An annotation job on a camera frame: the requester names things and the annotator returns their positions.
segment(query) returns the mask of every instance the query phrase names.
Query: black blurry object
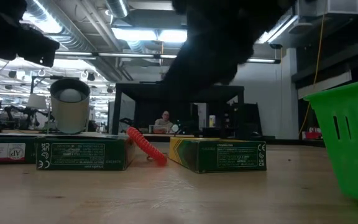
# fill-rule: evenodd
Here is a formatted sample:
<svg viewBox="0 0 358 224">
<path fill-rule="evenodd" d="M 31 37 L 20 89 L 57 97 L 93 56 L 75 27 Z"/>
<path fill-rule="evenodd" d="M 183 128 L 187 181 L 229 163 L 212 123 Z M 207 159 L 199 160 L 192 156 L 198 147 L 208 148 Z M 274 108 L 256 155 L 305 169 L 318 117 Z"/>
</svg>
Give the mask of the black blurry object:
<svg viewBox="0 0 358 224">
<path fill-rule="evenodd" d="M 20 24 L 26 8 L 25 0 L 0 0 L 0 58 L 14 60 L 18 55 L 27 61 L 52 67 L 60 44 Z"/>
<path fill-rule="evenodd" d="M 187 97 L 232 82 L 237 66 L 254 54 L 255 41 L 295 2 L 173 0 L 176 12 L 187 14 L 188 38 L 163 80 L 163 94 Z"/>
</svg>

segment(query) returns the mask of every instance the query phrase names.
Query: table surface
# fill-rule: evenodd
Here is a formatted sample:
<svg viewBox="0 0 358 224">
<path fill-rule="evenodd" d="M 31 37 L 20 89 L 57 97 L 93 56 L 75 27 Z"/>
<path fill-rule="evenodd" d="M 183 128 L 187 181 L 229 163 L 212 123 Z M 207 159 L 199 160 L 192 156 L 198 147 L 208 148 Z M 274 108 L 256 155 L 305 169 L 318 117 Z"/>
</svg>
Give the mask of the table surface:
<svg viewBox="0 0 358 224">
<path fill-rule="evenodd" d="M 0 165 L 0 223 L 357 223 L 325 149 L 268 146 L 268 171 L 195 174 L 138 155 L 126 171 Z"/>
</svg>

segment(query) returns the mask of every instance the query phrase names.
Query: red coiled cord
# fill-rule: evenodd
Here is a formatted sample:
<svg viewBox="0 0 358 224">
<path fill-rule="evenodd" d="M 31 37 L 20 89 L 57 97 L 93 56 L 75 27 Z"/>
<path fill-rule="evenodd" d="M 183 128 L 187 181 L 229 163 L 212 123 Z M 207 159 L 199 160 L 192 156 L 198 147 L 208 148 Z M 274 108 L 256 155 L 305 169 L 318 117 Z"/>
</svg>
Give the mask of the red coiled cord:
<svg viewBox="0 0 358 224">
<path fill-rule="evenodd" d="M 140 133 L 136 128 L 129 127 L 127 129 L 127 134 L 129 137 L 134 140 L 137 146 L 140 147 L 147 155 L 154 159 L 158 165 L 165 166 L 167 164 L 167 157 L 165 157 L 162 152 L 160 152 L 156 147 L 151 145 L 143 134 Z"/>
</svg>

